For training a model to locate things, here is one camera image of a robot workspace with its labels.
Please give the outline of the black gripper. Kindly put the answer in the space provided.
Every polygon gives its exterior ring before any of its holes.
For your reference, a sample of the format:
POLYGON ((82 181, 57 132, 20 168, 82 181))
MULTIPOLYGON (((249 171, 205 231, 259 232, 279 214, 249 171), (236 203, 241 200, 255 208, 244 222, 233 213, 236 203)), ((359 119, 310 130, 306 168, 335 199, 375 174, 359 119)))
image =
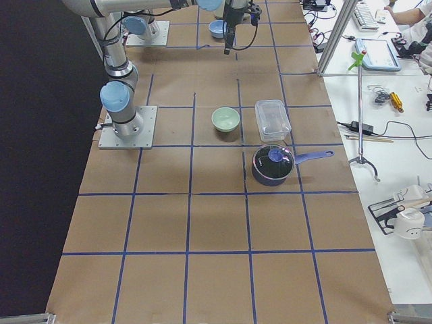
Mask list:
POLYGON ((223 11, 223 21, 225 22, 224 34, 225 47, 223 53, 229 55, 234 48, 236 26, 242 23, 245 14, 250 16, 250 23, 257 27, 261 18, 261 8, 253 1, 231 0, 225 1, 223 11))

